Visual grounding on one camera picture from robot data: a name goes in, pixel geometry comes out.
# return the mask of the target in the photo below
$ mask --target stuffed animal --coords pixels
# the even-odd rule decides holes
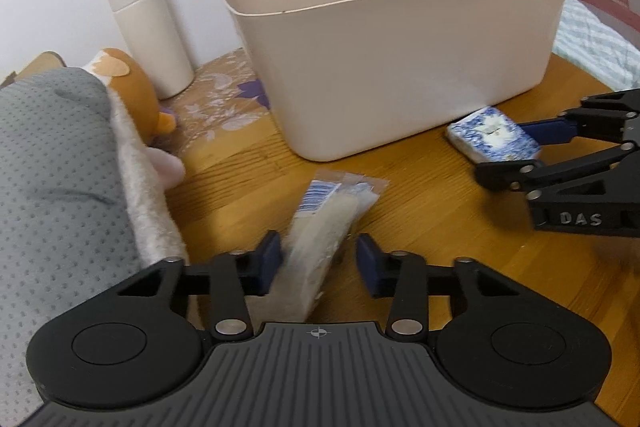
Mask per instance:
[[[104,48],[83,70],[96,76],[118,94],[146,145],[156,136],[175,130],[175,118],[162,111],[149,77],[125,52]],[[164,190],[183,181],[185,170],[179,158],[153,147],[146,148],[146,155],[158,173]]]

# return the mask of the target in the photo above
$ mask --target wooden table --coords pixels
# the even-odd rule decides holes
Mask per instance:
[[[499,107],[516,121],[551,118],[580,97],[607,89],[561,58],[552,57],[544,81]],[[436,128],[330,164],[295,156],[265,117],[253,144],[215,162],[191,163],[191,177],[168,195],[192,261],[236,248],[250,249],[269,229],[286,230],[319,167],[390,181],[361,222],[385,251],[410,250],[431,264],[458,256],[488,264],[594,322],[609,338],[613,363],[598,404],[622,425],[640,419],[640,279],[593,253],[582,235],[533,232],[522,194],[490,195],[472,179],[472,166]],[[606,147],[576,139],[545,148],[557,162]],[[334,266],[313,322],[377,320],[390,299],[370,299],[354,261]],[[430,298],[430,327],[449,320],[446,298]]]

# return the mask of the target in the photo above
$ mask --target beige plastic bin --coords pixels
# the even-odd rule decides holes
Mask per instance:
[[[564,0],[226,0],[289,146],[329,161],[540,83]]]

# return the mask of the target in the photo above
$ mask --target clear plastic wrapper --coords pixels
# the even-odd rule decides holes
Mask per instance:
[[[387,184],[349,172],[316,172],[284,238],[286,257],[270,293],[247,297],[255,328],[263,322],[305,321],[315,307],[334,254]]]

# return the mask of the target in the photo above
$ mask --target thermos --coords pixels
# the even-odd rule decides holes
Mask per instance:
[[[131,56],[148,74],[160,100],[191,84],[193,68],[166,0],[109,0]]]

